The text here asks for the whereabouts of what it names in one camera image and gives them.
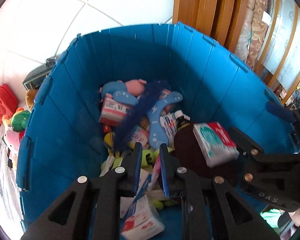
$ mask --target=metal rivet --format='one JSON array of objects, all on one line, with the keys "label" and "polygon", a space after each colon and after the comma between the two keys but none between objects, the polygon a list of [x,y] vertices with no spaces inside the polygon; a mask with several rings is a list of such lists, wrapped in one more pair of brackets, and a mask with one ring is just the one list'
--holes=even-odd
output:
[{"label": "metal rivet", "polygon": [[124,171],[125,171],[125,168],[124,168],[124,167],[116,167],[116,168],[115,168],[115,172],[116,172],[116,173],[124,173]]},{"label": "metal rivet", "polygon": [[223,177],[217,176],[214,178],[214,182],[218,184],[222,184],[225,182],[225,180],[223,179]]},{"label": "metal rivet", "polygon": [[244,180],[245,181],[252,181],[253,180],[253,176],[251,173],[247,173],[245,176],[244,176]]},{"label": "metal rivet", "polygon": [[251,150],[251,154],[252,155],[257,155],[258,154],[258,150],[257,149],[252,149]]},{"label": "metal rivet", "polygon": [[179,167],[179,168],[177,168],[177,172],[181,173],[181,174],[184,174],[184,173],[187,172],[187,169],[185,167]]},{"label": "metal rivet", "polygon": [[88,178],[87,178],[86,176],[80,176],[80,177],[77,179],[77,181],[78,181],[79,183],[85,183],[85,182],[87,182],[87,180],[88,180]]},{"label": "metal rivet", "polygon": [[193,206],[188,204],[188,213],[191,213],[193,210]]}]

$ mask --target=blue plush toy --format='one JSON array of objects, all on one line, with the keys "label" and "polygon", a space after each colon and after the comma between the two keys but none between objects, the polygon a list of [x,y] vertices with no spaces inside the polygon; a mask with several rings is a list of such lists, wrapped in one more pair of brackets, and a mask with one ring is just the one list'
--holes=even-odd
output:
[{"label": "blue plush toy", "polygon": [[101,98],[113,98],[119,103],[135,105],[147,82],[143,79],[133,79],[123,83],[122,81],[111,81],[100,88]]},{"label": "blue plush toy", "polygon": [[160,113],[168,105],[173,103],[179,103],[183,100],[180,93],[173,91],[165,98],[160,99],[155,105],[147,112],[147,117],[150,123],[149,131],[149,144],[153,149],[159,149],[160,144],[165,143],[169,145],[169,139],[161,127]]}]

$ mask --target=blue plastic bin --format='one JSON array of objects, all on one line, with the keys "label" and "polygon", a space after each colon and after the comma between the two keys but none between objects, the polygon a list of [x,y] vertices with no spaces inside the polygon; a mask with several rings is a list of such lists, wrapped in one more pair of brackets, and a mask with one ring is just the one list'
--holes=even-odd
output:
[{"label": "blue plastic bin", "polygon": [[[78,35],[60,56],[35,99],[18,158],[17,184],[30,224],[81,175],[96,177],[107,157],[98,119],[101,85],[166,79],[194,122],[236,126],[269,152],[294,153],[294,127],[265,109],[274,93],[214,39],[182,24],[135,25]],[[246,198],[257,210],[260,202]],[[181,237],[179,207],[160,214]]]}]

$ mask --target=wooden panel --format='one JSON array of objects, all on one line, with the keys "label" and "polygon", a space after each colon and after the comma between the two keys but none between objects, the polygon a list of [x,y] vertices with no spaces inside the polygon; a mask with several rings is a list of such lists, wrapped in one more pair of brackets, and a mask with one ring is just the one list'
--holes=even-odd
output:
[{"label": "wooden panel", "polygon": [[183,22],[191,27],[196,26],[200,0],[175,0],[172,22]]},{"label": "wooden panel", "polygon": [[244,16],[246,14],[248,0],[234,0],[234,8],[225,41],[225,47],[234,52],[242,29]]},{"label": "wooden panel", "polygon": [[217,40],[221,45],[224,45],[226,41],[233,8],[234,0],[217,1],[215,17],[210,36]]},{"label": "wooden panel", "polygon": [[289,38],[289,41],[288,41],[288,45],[284,51],[284,54],[282,56],[282,59],[279,63],[279,66],[278,68],[276,69],[275,73],[273,74],[273,77],[272,79],[270,80],[268,87],[271,87],[273,84],[274,84],[274,81],[276,80],[276,78],[278,77],[282,67],[283,67],[283,64],[284,62],[286,61],[286,58],[288,56],[288,53],[289,53],[289,50],[291,48],[291,44],[292,44],[292,41],[293,41],[293,37],[294,37],[294,34],[296,33],[296,28],[297,28],[297,23],[298,23],[298,16],[299,16],[299,7],[297,4],[295,4],[295,12],[294,12],[294,19],[293,19],[293,26],[292,26],[292,30],[291,30],[291,34],[290,34],[290,38]]},{"label": "wooden panel", "polygon": [[180,6],[180,0],[174,0],[173,1],[172,23],[175,23],[175,24],[178,22],[179,6]]},{"label": "wooden panel", "polygon": [[277,22],[277,17],[278,17],[278,13],[279,13],[279,8],[280,8],[280,4],[281,4],[281,1],[282,0],[275,0],[275,8],[274,8],[274,13],[273,13],[273,20],[272,20],[272,24],[271,24],[271,27],[270,27],[270,31],[269,31],[269,35],[268,35],[268,39],[266,40],[266,44],[263,48],[263,51],[260,55],[260,58],[254,68],[254,72],[255,73],[258,73],[260,69],[262,69],[262,64],[263,64],[263,60],[265,59],[266,57],[266,54],[268,52],[268,48],[269,48],[269,45],[270,45],[270,41],[272,39],[272,35],[273,35],[273,32],[274,32],[274,28],[275,28],[275,24]]},{"label": "wooden panel", "polygon": [[195,28],[210,36],[217,0],[200,0]]},{"label": "wooden panel", "polygon": [[292,93],[295,91],[295,89],[296,89],[296,87],[298,86],[299,83],[300,83],[300,72],[299,72],[298,76],[296,77],[296,79],[294,80],[293,84],[291,85],[291,87],[290,87],[289,91],[287,92],[286,96],[281,101],[281,103],[283,105],[287,102],[287,100],[292,95]]}]

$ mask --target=bottle cap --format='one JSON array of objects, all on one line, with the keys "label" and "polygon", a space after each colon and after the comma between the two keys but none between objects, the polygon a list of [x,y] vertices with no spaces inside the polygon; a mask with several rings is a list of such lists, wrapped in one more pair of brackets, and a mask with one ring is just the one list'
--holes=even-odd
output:
[{"label": "bottle cap", "polygon": [[183,116],[183,112],[181,110],[178,110],[174,113],[174,117],[178,119],[179,117]]}]

